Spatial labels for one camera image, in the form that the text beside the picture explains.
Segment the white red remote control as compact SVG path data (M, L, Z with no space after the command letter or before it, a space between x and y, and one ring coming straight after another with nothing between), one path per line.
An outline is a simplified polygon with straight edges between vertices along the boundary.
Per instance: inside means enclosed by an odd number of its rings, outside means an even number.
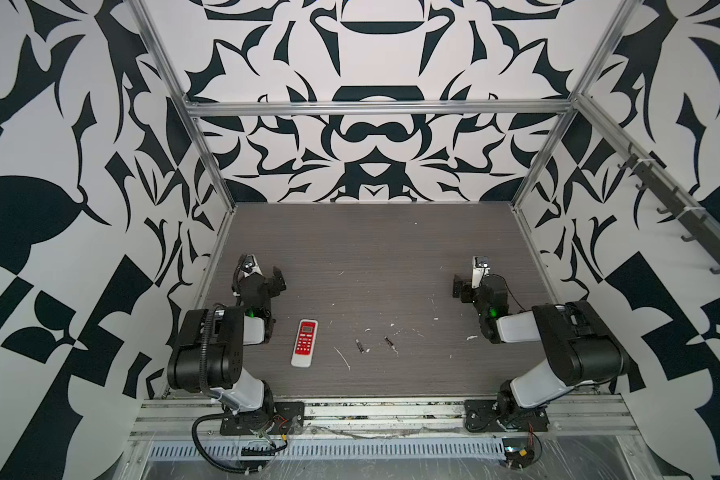
M309 368L315 351L318 322L302 319L296 333L291 365L296 368Z

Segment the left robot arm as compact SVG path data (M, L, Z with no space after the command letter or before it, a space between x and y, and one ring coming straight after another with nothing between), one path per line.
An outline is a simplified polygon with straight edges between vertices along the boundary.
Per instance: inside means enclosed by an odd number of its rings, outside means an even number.
M256 267L240 268L233 305L216 304L185 315L167 366L169 387L201 393L233 414L269 413L271 389L244 368L244 348L271 340L276 323L272 299L286 289L277 267L269 277Z

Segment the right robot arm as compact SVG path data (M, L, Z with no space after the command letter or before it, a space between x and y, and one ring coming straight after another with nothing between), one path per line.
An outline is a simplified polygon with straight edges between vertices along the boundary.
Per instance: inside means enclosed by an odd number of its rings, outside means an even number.
M546 429L546 406L579 387L609 384L627 372L631 358L586 301L541 304L511 314L506 283L497 275L456 276L452 296L472 305L491 343L539 342L545 359L502 383L489 403L465 402L470 432Z

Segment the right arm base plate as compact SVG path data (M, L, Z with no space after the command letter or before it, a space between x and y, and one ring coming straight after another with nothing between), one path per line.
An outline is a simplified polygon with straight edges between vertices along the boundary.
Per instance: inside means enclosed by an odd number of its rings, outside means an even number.
M544 407L526 409L512 399L466 400L464 428L470 433L547 432L549 417Z

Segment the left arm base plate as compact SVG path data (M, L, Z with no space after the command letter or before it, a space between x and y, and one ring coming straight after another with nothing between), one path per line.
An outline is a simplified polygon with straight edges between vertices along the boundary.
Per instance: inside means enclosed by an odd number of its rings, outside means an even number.
M221 423L220 434L222 436L242 436L266 432L285 435L293 427L303 425L304 415L304 402L265 403L255 411L226 415Z

